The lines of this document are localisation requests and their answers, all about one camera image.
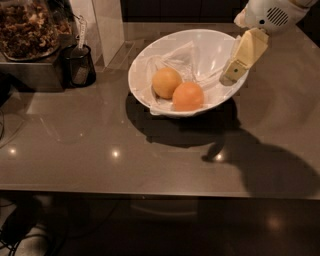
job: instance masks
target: dark countertop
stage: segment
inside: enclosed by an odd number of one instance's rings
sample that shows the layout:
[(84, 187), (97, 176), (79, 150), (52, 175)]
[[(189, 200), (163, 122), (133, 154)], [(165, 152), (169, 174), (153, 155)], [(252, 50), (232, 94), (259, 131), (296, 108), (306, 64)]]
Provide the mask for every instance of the dark countertop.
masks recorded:
[[(239, 33), (232, 24), (137, 23), (126, 24), (126, 38), (199, 27)], [(319, 59), (294, 27), (271, 40), (231, 100), (180, 120), (136, 102), (123, 62), (86, 88), (15, 92), (2, 106), (0, 189), (320, 199)]]

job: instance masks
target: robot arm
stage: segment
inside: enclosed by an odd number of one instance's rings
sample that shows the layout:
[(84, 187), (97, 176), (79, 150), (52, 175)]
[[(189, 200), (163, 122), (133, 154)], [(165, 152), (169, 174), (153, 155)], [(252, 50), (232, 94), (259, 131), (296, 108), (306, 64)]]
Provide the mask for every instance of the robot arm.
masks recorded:
[(249, 28), (236, 42), (220, 82), (237, 82), (268, 48), (274, 36), (299, 22), (318, 0), (250, 0), (234, 22)]

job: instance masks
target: orange fruit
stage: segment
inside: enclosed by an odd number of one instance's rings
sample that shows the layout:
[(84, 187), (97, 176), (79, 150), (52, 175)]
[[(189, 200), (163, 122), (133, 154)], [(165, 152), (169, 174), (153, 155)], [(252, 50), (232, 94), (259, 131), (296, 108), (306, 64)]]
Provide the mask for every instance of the orange fruit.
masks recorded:
[(171, 99), (173, 92), (181, 83), (180, 74), (169, 67), (159, 69), (152, 77), (153, 90), (164, 99)]
[(204, 93), (194, 82), (181, 83), (173, 93), (172, 103), (175, 111), (193, 111), (202, 107)]

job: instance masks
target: wall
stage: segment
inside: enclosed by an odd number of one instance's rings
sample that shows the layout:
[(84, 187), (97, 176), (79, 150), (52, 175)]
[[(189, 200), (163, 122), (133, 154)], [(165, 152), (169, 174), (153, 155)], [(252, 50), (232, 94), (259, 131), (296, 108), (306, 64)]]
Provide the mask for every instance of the wall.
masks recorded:
[[(248, 0), (120, 0), (125, 22), (232, 23)], [(320, 1), (298, 26), (320, 46)]]
[(119, 0), (69, 0), (73, 13), (88, 22), (87, 44), (96, 63), (107, 66), (124, 42)]
[(104, 64), (107, 66), (124, 43), (120, 0), (92, 0), (98, 22)]

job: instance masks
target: white wall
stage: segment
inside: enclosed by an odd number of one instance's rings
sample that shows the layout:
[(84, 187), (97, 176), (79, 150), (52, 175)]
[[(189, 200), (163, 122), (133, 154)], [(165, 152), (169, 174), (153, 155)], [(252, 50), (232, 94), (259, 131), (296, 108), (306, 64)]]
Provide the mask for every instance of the white wall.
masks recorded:
[(92, 0), (105, 66), (107, 66), (124, 43), (120, 0)]
[(87, 44), (94, 63), (103, 55), (108, 66), (124, 42), (120, 0), (70, 0), (75, 15), (88, 22)]

